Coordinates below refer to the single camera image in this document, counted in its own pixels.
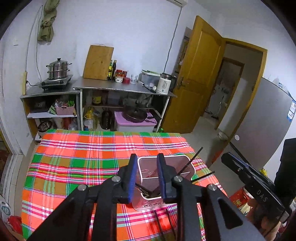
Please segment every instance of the wooden cutting board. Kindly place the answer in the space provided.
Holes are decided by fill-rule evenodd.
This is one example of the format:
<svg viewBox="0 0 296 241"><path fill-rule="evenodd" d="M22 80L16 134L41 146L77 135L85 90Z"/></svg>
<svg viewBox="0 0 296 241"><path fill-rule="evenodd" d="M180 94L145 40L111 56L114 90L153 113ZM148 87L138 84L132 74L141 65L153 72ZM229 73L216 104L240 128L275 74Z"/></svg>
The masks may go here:
<svg viewBox="0 0 296 241"><path fill-rule="evenodd" d="M91 45L84 66L83 78L107 80L113 50L112 47Z"/></svg>

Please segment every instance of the person's hand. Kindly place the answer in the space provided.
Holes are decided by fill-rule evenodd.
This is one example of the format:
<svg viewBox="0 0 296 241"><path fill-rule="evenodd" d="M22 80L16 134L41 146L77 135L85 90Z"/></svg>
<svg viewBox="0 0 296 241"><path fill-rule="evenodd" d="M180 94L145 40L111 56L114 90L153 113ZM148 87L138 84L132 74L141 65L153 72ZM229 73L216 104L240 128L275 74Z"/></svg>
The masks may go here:
<svg viewBox="0 0 296 241"><path fill-rule="evenodd" d="M254 213L255 213L256 207L258 206L258 203L257 203L257 201L255 199L249 199L248 200L248 205L250 207L252 207L252 208L248 212L246 217L251 223L254 224L255 223ZM273 241L275 239L280 225L281 225L281 222L278 222L278 224L275 226L275 222L274 221L269 221L267 217L264 217L262 219L261 228L264 229L264 232L262 233L262 235L265 236L269 232L269 234L266 235L266 237L265 237L266 241Z"/></svg>

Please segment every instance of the metal countertop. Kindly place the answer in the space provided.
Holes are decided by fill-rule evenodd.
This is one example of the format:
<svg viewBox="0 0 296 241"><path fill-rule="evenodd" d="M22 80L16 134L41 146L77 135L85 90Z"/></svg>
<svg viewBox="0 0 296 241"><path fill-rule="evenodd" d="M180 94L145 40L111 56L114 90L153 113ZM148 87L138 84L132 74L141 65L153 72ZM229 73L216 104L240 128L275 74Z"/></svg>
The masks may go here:
<svg viewBox="0 0 296 241"><path fill-rule="evenodd" d="M32 86L27 90L26 94L21 96L20 98L30 98L30 97L38 97L38 96L49 96L49 95L63 95L63 94L77 94L80 91L73 88L76 80L70 80L68 85L63 90L43 90L38 86Z"/></svg>
<svg viewBox="0 0 296 241"><path fill-rule="evenodd" d="M75 89L114 90L114 91L125 91L125 92L142 93L142 94L150 94L150 95L177 97L172 92L169 92L168 94L162 94L159 92L153 93L139 83L123 84L123 83L116 83L114 81L108 81L108 80L85 79L83 77L78 78L78 80L75 82L73 87Z"/></svg>

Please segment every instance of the purple lid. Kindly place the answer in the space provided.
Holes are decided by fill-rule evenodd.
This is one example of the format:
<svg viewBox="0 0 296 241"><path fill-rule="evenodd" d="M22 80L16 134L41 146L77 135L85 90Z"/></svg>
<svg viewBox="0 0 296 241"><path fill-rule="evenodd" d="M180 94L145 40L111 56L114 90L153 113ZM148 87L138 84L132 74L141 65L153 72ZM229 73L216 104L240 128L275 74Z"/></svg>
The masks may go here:
<svg viewBox="0 0 296 241"><path fill-rule="evenodd" d="M155 125L157 125L157 122L156 122L156 120L154 118L149 119L148 120L149 122L143 121L143 122L140 122L140 123L133 123L133 122L130 122L130 121L126 120L122 116L122 112L115 111L114 116L115 116L115 120L116 120L117 124L120 125L120 126L155 126Z"/></svg>

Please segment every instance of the air conditioner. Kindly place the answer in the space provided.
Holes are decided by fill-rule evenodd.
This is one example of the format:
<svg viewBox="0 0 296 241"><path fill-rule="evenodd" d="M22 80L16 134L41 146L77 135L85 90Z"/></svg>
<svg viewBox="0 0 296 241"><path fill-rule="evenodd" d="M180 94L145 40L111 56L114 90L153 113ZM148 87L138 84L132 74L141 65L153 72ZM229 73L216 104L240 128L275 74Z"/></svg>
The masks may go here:
<svg viewBox="0 0 296 241"><path fill-rule="evenodd" d="M188 3L188 0L167 0L167 1L174 3L179 7L184 7Z"/></svg>

